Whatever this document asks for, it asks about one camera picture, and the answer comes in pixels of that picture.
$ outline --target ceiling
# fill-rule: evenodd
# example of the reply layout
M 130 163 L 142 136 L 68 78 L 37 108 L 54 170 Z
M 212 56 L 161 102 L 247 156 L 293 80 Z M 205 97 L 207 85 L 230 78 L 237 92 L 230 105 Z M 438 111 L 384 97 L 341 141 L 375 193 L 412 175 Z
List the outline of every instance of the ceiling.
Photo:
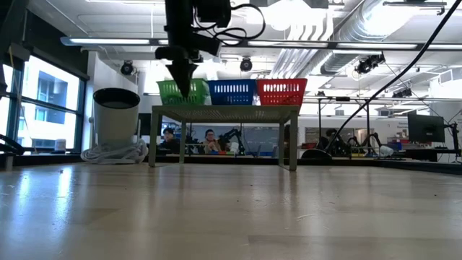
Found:
M 248 2 L 246 0 L 234 0 L 236 4 Z M 342 17 L 347 15 L 353 9 L 359 0 L 344 0 L 345 7 L 341 11 L 334 12 L 334 24 L 338 23 Z M 120 3 L 89 3 L 86 0 L 34 0 L 30 2 L 29 10 L 34 12 L 45 21 L 57 27 L 60 31 L 74 37 L 125 37 L 125 38 L 166 38 L 163 31 L 165 25 L 165 10 L 163 5 L 146 5 L 146 4 L 120 4 Z M 436 15 L 437 10 L 425 10 L 413 16 L 403 27 L 399 28 L 392 35 L 386 38 L 387 41 L 425 42 L 433 30 L 436 28 L 441 16 Z M 257 33 L 260 24 L 248 24 L 246 17 L 252 14 L 252 11 L 238 12 L 232 17 L 233 27 L 242 27 L 248 31 L 249 35 Z M 447 25 L 438 35 L 439 42 L 461 42 L 462 35 L 455 33 L 462 27 L 462 10 L 458 10 L 451 18 Z M 286 39 L 289 30 L 278 31 L 271 26 L 267 26 L 260 40 L 282 40 Z M 111 57 L 111 63 L 121 64 L 124 59 L 130 57 L 131 53 L 152 53 L 153 47 L 110 47 L 101 52 L 102 59 L 107 59 L 107 53 Z M 222 64 L 217 76 L 220 79 L 249 78 L 256 72 L 269 71 L 279 57 L 279 49 L 267 48 L 223 48 L 221 54 L 234 55 L 235 58 L 227 59 L 226 65 Z M 385 58 L 392 69 L 399 73 L 417 53 L 403 51 L 386 51 Z M 253 73 L 241 73 L 239 70 L 242 56 L 250 56 L 253 62 Z M 211 59 L 212 56 L 205 55 L 205 59 Z M 135 60 L 134 64 L 141 70 L 147 70 L 152 64 L 150 61 Z M 418 62 L 422 66 L 420 72 L 411 70 L 402 80 L 415 77 L 416 90 L 419 88 L 425 90 L 428 86 L 427 80 L 434 77 L 435 74 L 425 73 L 430 69 L 440 69 L 446 66 L 462 66 L 462 53 L 454 52 L 427 52 Z M 328 82 L 331 85 L 331 91 L 340 92 L 351 90 L 351 93 L 358 90 L 377 89 L 394 75 L 386 66 L 381 66 L 371 75 L 361 78 L 357 81 L 351 78 L 351 75 L 343 77 L 333 77 L 325 80 L 319 78 L 319 82 Z M 314 89 L 322 87 L 324 83 L 314 85 Z

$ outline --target desk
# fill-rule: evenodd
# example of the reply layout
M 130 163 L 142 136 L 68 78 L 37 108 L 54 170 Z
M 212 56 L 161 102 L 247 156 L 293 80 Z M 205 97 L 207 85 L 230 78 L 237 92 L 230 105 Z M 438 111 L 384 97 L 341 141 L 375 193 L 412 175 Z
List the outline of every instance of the desk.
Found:
M 155 140 L 159 116 L 167 116 L 181 122 L 180 147 L 186 145 L 187 123 L 248 123 L 279 124 L 279 165 L 284 165 L 284 124 L 290 127 L 289 170 L 297 169 L 298 105 L 153 105 L 151 119 L 151 140 Z M 155 166 L 156 146 L 151 143 L 149 166 Z M 180 163 L 184 163 L 185 149 L 180 149 Z
M 407 149 L 405 157 L 415 160 L 429 160 L 430 162 L 438 161 L 438 154 L 458 154 L 460 150 L 454 149 Z

